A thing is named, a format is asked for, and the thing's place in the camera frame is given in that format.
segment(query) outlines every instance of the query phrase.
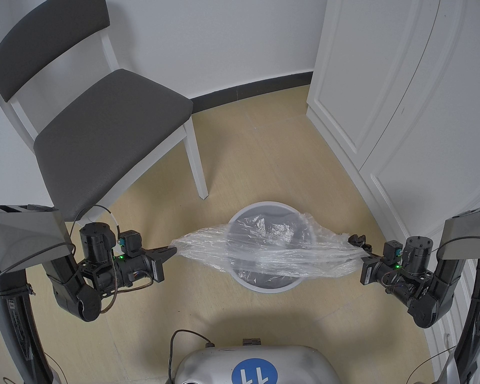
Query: chair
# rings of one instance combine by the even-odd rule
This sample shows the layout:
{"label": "chair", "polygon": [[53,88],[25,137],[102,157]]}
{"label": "chair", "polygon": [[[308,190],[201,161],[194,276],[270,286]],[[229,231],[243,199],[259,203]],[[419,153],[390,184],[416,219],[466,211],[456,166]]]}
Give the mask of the chair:
{"label": "chair", "polygon": [[[74,221],[93,204],[113,204],[181,140],[198,194],[202,199],[208,196],[193,130],[192,101],[120,69],[105,30],[109,25],[105,0],[47,0],[0,43],[3,107],[24,141],[25,137],[34,141],[48,193],[65,221]],[[94,33],[101,36],[111,73],[37,133],[16,92],[47,64]],[[95,221],[100,214],[94,207],[82,222]]]}

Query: white rim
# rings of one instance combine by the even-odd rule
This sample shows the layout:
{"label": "white rim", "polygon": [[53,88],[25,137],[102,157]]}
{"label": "white rim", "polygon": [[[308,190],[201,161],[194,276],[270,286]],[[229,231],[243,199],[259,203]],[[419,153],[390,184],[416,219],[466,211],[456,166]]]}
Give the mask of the white rim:
{"label": "white rim", "polygon": [[[259,202],[259,203],[253,203],[253,204],[250,204],[249,206],[239,210],[231,219],[230,221],[228,222],[229,224],[232,224],[233,222],[235,222],[235,220],[237,220],[240,216],[242,216],[245,212],[247,211],[250,211],[251,209],[253,208],[256,208],[256,207],[259,207],[259,206],[276,206],[276,207],[282,207],[282,208],[285,208],[287,209],[288,211],[292,212],[292,213],[296,213],[298,215],[301,215],[301,213],[299,211],[297,211],[295,208],[291,207],[290,205],[286,205],[286,204],[283,204],[283,203],[277,203],[275,201],[263,201],[263,202]],[[315,240],[315,235],[313,233],[313,231],[311,231],[311,235],[313,236],[313,239]],[[303,280],[305,280],[304,277],[299,277],[297,280],[295,280],[293,283],[291,284],[288,284],[288,285],[285,285],[284,287],[281,287],[281,288],[273,288],[273,289],[267,289],[267,288],[260,288],[260,287],[256,287],[255,285],[252,285],[252,284],[249,284],[247,283],[246,281],[242,280],[240,278],[240,276],[238,276],[235,271],[233,269],[229,269],[228,271],[232,277],[237,280],[240,284],[242,284],[245,288],[248,288],[252,291],[255,291],[255,292],[260,292],[260,293],[280,293],[280,292],[285,292],[285,291],[288,291],[289,289],[292,289],[292,288],[295,288],[298,284],[300,284]]]}

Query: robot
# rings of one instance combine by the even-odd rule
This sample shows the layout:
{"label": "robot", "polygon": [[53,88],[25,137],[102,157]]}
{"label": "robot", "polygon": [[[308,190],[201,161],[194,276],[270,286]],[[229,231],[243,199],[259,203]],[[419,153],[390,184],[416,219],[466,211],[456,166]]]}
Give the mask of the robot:
{"label": "robot", "polygon": [[[362,259],[360,282],[384,286],[387,294],[407,307],[416,325],[428,328],[450,310],[465,260],[479,258],[478,234],[480,208],[446,220],[434,272],[427,269],[433,248],[433,241],[427,237],[410,237],[405,245],[388,241],[382,256],[372,252],[364,235],[353,235],[349,242],[368,254]],[[80,237],[85,259],[77,263],[59,210],[31,204],[0,205],[0,332],[26,384],[60,383],[38,337],[29,298],[34,292],[27,282],[26,268],[42,264],[58,305],[90,322],[111,308],[118,294],[163,281],[163,263],[177,251],[175,247],[144,249],[140,233],[120,232],[117,227],[116,238],[105,223],[85,225]],[[112,250],[116,244],[123,252],[119,256],[114,256]],[[479,269],[480,261],[460,341],[436,384],[466,384],[477,369]],[[150,282],[131,288],[142,278]],[[101,310],[101,301],[109,297],[113,300]],[[333,367],[313,348],[263,346],[259,339],[244,339],[242,346],[216,348],[206,341],[205,349],[181,362],[175,380],[170,373],[170,358],[172,383],[340,384]]]}

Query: white logo symbol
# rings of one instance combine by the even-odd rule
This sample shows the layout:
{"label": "white logo symbol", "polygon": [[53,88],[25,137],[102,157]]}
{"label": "white logo symbol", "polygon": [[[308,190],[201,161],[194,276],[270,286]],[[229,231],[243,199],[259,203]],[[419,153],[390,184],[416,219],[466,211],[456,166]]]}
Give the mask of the white logo symbol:
{"label": "white logo symbol", "polygon": [[[241,375],[241,384],[253,384],[253,379],[247,381],[247,376],[245,375],[245,370],[240,370]],[[265,384],[268,381],[268,377],[262,378],[262,369],[257,367],[257,380],[258,384]]]}

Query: label sticker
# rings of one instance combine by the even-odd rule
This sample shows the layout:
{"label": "label sticker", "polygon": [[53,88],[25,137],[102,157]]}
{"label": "label sticker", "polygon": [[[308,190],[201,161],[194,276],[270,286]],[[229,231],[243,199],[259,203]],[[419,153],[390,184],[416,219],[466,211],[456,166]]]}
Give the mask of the label sticker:
{"label": "label sticker", "polygon": [[154,280],[158,280],[158,274],[156,272],[156,263],[154,260],[152,260],[152,269],[153,269],[153,278]]}
{"label": "label sticker", "polygon": [[263,359],[247,359],[237,364],[232,372],[232,384],[276,384],[278,372]]}
{"label": "label sticker", "polygon": [[367,268],[367,275],[365,276],[365,284],[370,283],[370,275],[372,274],[373,267]]}

